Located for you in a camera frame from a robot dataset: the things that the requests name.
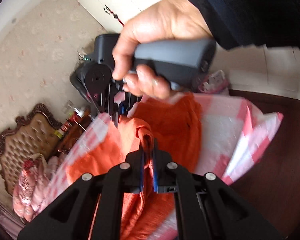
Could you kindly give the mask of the dark sleeve right forearm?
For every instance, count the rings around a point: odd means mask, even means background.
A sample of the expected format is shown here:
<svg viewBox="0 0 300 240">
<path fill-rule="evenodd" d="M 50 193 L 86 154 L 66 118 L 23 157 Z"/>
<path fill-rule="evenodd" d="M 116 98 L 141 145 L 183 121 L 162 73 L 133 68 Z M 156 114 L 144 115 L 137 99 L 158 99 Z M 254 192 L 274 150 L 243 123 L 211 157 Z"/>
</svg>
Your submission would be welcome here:
<svg viewBox="0 0 300 240">
<path fill-rule="evenodd" d="M 224 49 L 300 49 L 300 0 L 189 0 Z"/>
</svg>

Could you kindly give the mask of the person's right hand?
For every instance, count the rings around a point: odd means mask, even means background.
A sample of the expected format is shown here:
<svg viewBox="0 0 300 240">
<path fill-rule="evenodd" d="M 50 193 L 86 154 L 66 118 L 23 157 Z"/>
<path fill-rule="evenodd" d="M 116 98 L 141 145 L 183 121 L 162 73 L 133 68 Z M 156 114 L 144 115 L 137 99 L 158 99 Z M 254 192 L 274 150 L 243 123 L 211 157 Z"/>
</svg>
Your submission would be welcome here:
<svg viewBox="0 0 300 240">
<path fill-rule="evenodd" d="M 123 90 L 136 96 L 166 99 L 174 94 L 169 83 L 147 65 L 131 73 L 132 56 L 141 43 L 158 40 L 211 38 L 200 11 L 188 0 L 162 0 L 130 19 L 113 49 L 113 78 L 124 81 Z"/>
</svg>

